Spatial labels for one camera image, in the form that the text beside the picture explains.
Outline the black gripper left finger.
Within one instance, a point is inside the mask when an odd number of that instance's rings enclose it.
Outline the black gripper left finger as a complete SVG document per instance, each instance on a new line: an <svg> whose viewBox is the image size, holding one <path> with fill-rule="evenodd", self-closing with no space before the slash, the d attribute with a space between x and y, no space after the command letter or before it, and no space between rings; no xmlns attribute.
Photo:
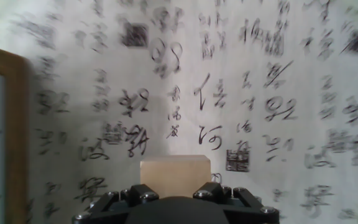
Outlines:
<svg viewBox="0 0 358 224"><path fill-rule="evenodd" d="M107 192L92 202L89 210L74 215L72 224L124 224L132 209L159 199L159 194L145 184L133 185L120 192Z"/></svg>

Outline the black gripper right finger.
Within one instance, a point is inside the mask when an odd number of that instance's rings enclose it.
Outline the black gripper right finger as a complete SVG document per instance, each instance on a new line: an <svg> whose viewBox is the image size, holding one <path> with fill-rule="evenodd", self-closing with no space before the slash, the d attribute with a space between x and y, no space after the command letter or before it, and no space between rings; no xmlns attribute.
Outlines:
<svg viewBox="0 0 358 224"><path fill-rule="evenodd" d="M207 213L217 223L279 224L280 212L263 205L246 188L207 182L193 193L193 198L207 202Z"/></svg>

